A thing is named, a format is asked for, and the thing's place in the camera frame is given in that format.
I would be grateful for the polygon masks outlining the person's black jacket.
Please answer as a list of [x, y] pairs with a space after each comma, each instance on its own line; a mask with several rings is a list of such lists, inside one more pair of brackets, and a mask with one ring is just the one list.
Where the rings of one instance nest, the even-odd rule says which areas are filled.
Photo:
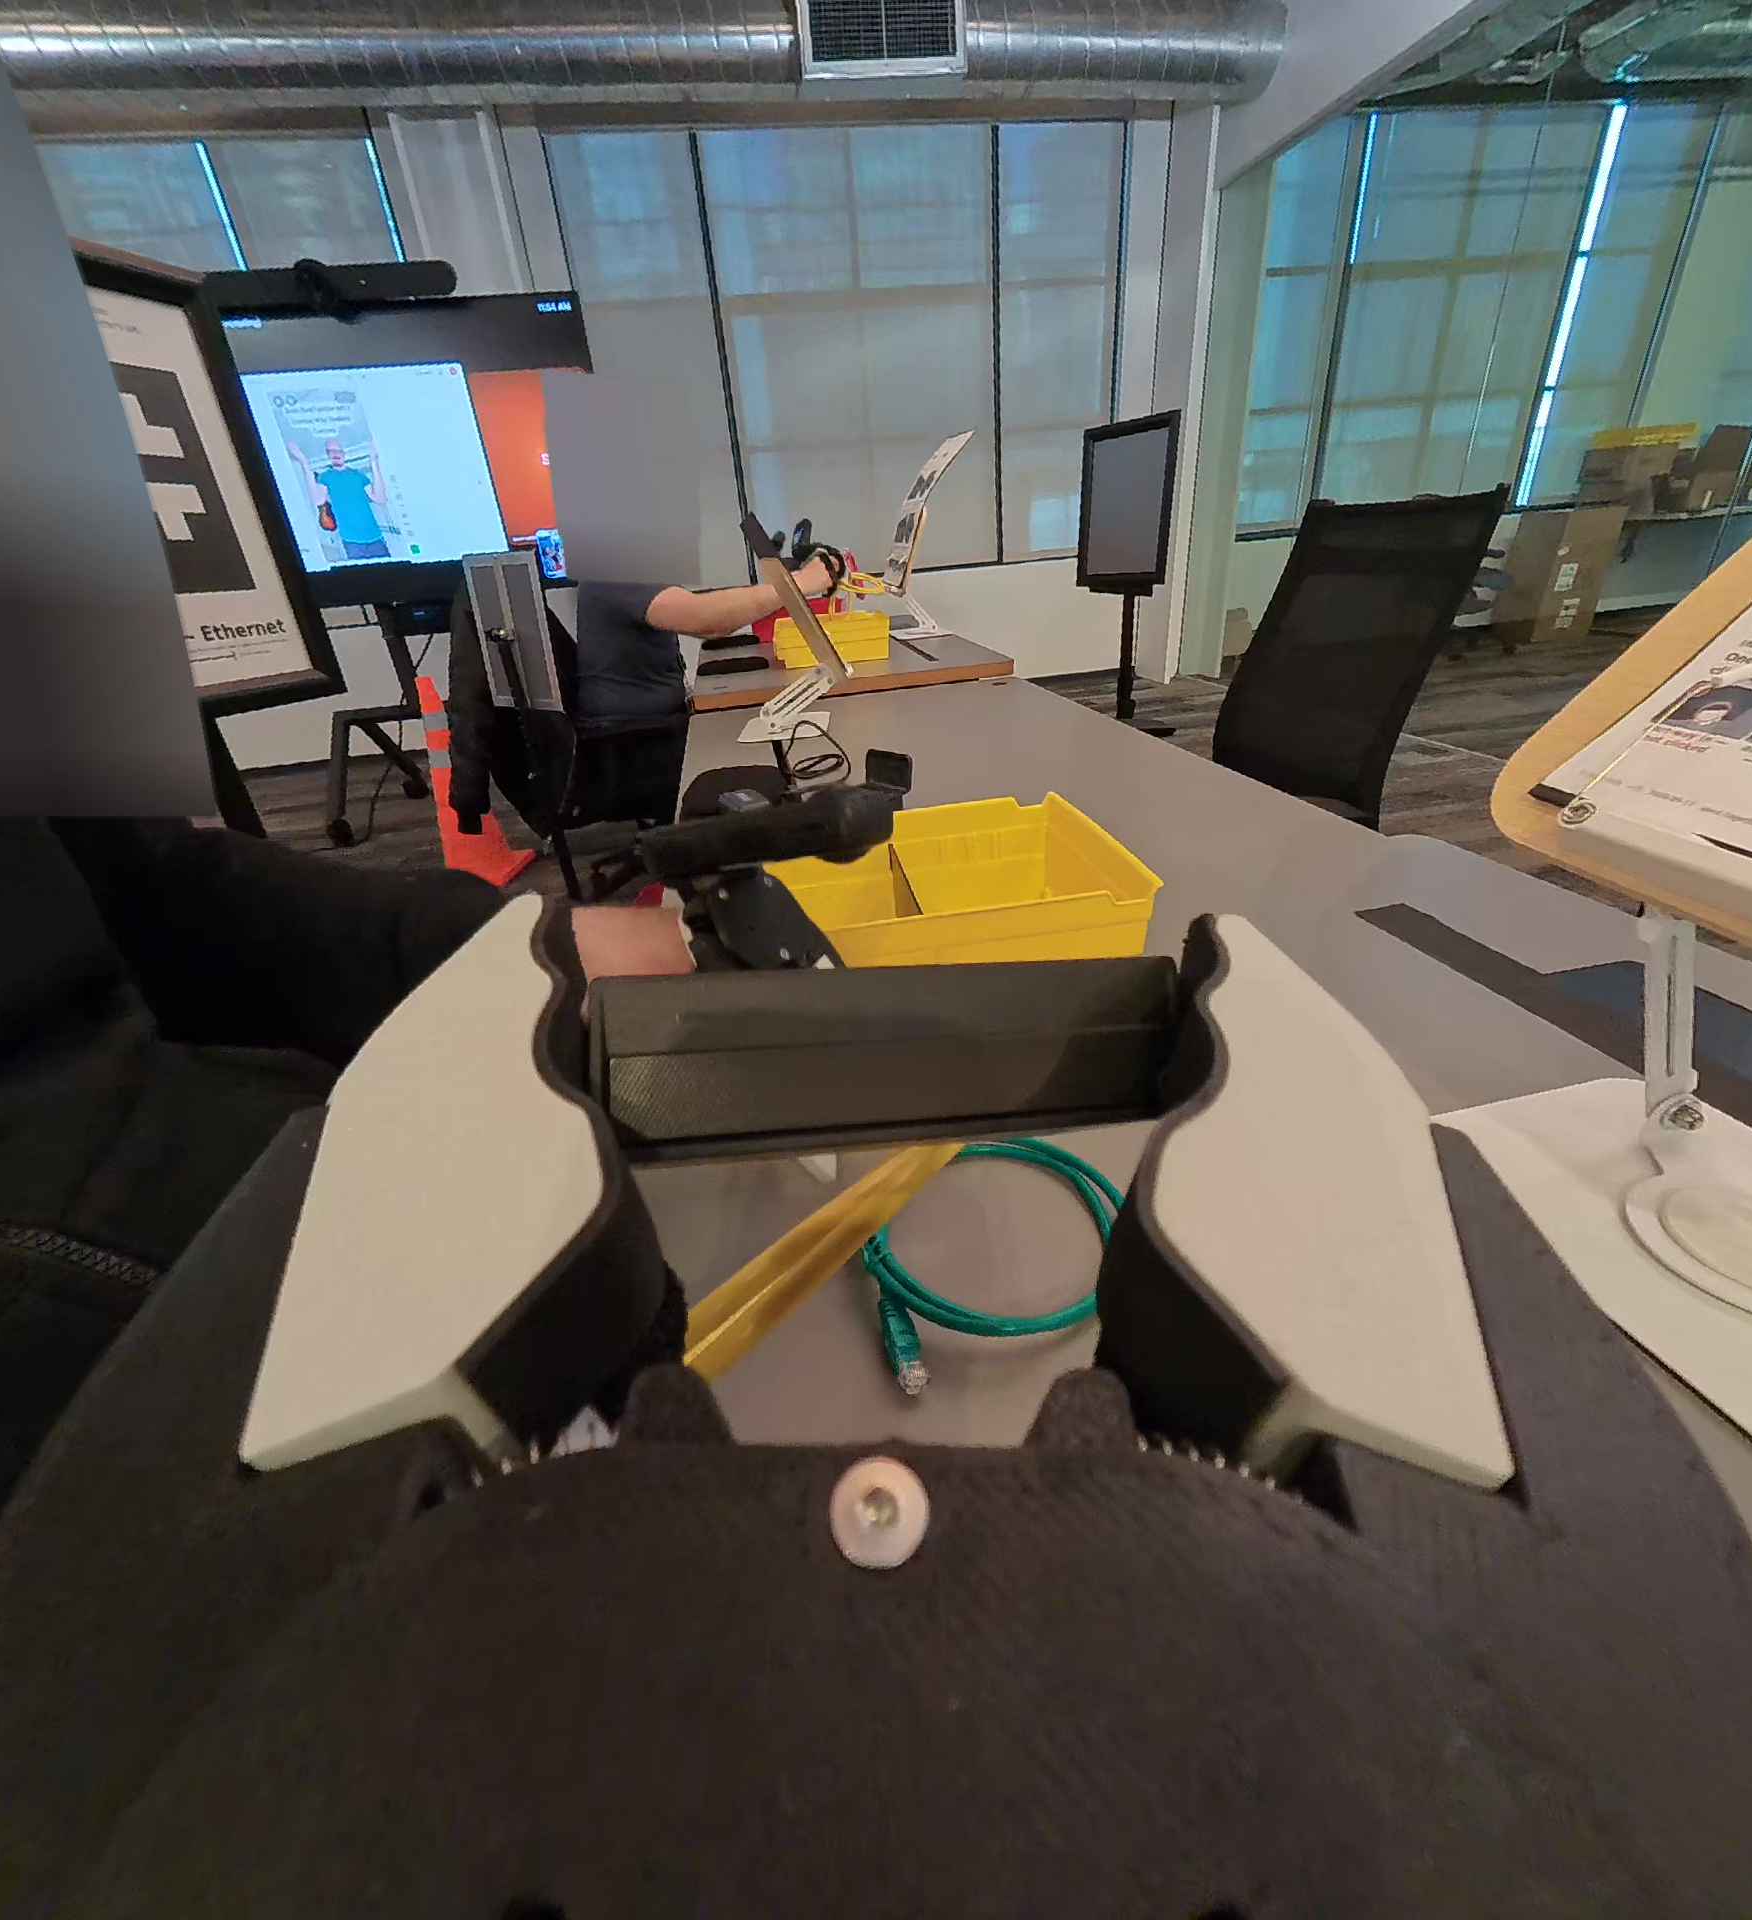
[[0, 821], [0, 1513], [72, 1393], [336, 1073], [159, 1035], [53, 824]]

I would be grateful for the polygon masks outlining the yellow plastic bin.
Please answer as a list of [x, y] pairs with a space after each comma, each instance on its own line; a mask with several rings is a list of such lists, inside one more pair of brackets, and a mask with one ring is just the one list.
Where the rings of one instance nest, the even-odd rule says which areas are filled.
[[1160, 890], [1136, 854], [1055, 793], [902, 809], [879, 850], [767, 873], [849, 969], [1142, 956]]

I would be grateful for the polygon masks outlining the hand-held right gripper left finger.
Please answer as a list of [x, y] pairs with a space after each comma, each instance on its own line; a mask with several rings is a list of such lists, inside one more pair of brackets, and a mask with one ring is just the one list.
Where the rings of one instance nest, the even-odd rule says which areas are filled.
[[577, 1428], [671, 1303], [606, 1116], [562, 1071], [569, 912], [510, 900], [329, 1095], [240, 1433], [284, 1471], [447, 1424], [493, 1466]]

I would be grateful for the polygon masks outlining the black mesh office chair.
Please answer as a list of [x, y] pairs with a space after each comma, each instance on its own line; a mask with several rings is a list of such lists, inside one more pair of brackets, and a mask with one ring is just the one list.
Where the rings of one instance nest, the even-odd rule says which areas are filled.
[[1315, 498], [1230, 678], [1213, 764], [1378, 829], [1395, 743], [1508, 501], [1508, 485]]

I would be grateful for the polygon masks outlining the small yellow bin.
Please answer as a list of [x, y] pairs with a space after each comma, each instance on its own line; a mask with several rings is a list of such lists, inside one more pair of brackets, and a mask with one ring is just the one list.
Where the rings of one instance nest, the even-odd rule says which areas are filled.
[[[815, 614], [815, 624], [832, 640], [832, 648], [845, 669], [889, 660], [889, 615], [881, 611], [850, 608]], [[786, 615], [769, 628], [769, 647], [785, 670], [808, 672], [815, 669], [815, 650], [805, 631]]]

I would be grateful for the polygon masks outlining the wooden document board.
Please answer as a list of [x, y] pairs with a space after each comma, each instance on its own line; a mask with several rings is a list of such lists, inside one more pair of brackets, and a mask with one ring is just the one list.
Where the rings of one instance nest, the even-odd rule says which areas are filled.
[[767, 535], [753, 513], [745, 513], [741, 529], [751, 559], [767, 572], [769, 586], [779, 592], [789, 624], [814, 657], [808, 672], [782, 686], [741, 732], [741, 743], [771, 746], [780, 751], [814, 715], [817, 726], [826, 726], [829, 716], [815, 708], [838, 683], [849, 679], [849, 672], [834, 638], [812, 608], [807, 589], [791, 574], [780, 538]]
[[1700, 690], [1752, 692], [1752, 540], [1515, 751], [1490, 811], [1563, 872], [1752, 950], [1752, 739], [1679, 728]]
[[919, 474], [913, 480], [913, 488], [900, 509], [889, 548], [889, 560], [884, 562], [881, 574], [884, 597], [898, 603], [904, 608], [900, 615], [891, 617], [891, 634], [895, 638], [927, 640], [942, 638], [946, 634], [946, 628], [926, 611], [926, 607], [915, 595], [913, 582], [922, 540], [927, 526], [930, 498], [937, 492], [943, 474], [964, 455], [971, 438], [974, 431], [964, 431], [960, 434], [938, 444], [937, 451], [919, 467]]

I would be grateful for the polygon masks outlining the clear acrylic stand bracket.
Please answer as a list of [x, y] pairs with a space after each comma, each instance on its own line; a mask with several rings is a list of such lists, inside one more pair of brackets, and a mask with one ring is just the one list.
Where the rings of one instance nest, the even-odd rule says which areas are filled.
[[1697, 929], [1639, 918], [1639, 1152], [1650, 1175], [1623, 1198], [1637, 1245], [1713, 1301], [1752, 1317], [1752, 1126], [1705, 1107], [1694, 1061]]

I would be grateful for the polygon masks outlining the stack of cardboard boxes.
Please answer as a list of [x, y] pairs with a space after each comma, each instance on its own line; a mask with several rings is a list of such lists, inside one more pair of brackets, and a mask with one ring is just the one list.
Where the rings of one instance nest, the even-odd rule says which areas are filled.
[[1752, 425], [1598, 433], [1570, 506], [1519, 517], [1488, 635], [1506, 653], [1573, 645], [1600, 614], [1677, 604], [1752, 538]]

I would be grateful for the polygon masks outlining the black framed sign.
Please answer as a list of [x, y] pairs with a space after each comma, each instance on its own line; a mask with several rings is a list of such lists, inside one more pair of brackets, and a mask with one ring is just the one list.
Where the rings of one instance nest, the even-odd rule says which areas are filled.
[[341, 692], [329, 627], [205, 278], [72, 241], [156, 517], [226, 829], [264, 839], [229, 715]]

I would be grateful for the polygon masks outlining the brown wooden table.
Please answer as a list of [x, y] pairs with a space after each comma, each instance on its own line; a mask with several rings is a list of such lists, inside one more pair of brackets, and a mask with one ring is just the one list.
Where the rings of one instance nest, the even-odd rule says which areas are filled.
[[[802, 670], [780, 665], [767, 647], [703, 647], [689, 682], [689, 708], [696, 715], [720, 710], [757, 710], [801, 679]], [[884, 660], [854, 662], [834, 692], [841, 700], [856, 692], [935, 689], [979, 679], [1009, 679], [1014, 662], [965, 638], [924, 638], [889, 642]]]

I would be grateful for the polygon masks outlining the black video bar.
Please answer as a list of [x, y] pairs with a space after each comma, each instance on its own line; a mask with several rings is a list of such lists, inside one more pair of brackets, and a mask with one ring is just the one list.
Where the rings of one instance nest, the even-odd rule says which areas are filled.
[[345, 264], [299, 258], [288, 269], [288, 280], [297, 307], [341, 323], [370, 308], [456, 295], [456, 266], [441, 258]]

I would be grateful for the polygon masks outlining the black ethernet switch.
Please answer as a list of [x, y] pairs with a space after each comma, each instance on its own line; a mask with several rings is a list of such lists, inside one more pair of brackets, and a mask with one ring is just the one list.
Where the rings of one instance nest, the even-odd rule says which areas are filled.
[[1150, 1123], [1221, 1061], [1165, 956], [613, 976], [587, 1039], [649, 1165]]

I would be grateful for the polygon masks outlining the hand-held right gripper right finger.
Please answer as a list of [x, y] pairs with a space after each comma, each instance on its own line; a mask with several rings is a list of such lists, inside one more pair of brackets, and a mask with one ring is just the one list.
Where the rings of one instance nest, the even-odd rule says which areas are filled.
[[1160, 1087], [1097, 1282], [1140, 1431], [1270, 1480], [1337, 1441], [1506, 1488], [1432, 1118], [1385, 1045], [1246, 918], [1198, 918]]

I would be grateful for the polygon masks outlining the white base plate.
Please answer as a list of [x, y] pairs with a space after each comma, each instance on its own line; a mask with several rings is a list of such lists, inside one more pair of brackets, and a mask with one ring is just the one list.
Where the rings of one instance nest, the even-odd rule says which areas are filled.
[[1441, 1123], [1471, 1141], [1592, 1301], [1752, 1438], [1752, 1126], [1632, 1079]]

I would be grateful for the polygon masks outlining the orange traffic cone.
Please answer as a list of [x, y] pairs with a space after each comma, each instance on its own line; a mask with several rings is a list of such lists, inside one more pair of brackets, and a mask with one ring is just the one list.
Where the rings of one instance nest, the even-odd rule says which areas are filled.
[[500, 889], [521, 880], [536, 861], [534, 850], [515, 850], [497, 815], [487, 811], [477, 832], [459, 826], [453, 804], [453, 732], [443, 694], [429, 678], [416, 678], [416, 705], [426, 732], [429, 759], [433, 799], [443, 850], [443, 864], [453, 873], [471, 873]]

